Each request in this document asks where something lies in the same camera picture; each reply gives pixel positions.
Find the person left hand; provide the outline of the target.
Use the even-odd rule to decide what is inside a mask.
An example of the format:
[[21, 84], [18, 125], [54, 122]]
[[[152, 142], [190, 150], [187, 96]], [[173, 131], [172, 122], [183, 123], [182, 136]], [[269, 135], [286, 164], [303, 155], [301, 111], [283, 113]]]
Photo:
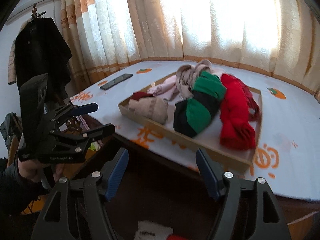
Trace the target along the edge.
[[[20, 159], [18, 159], [17, 165], [21, 177], [35, 183], [38, 183], [41, 180], [44, 165], [38, 160], [20, 161]], [[64, 168], [65, 164], [57, 164], [54, 167], [53, 179], [55, 182], [57, 182], [63, 176]]]

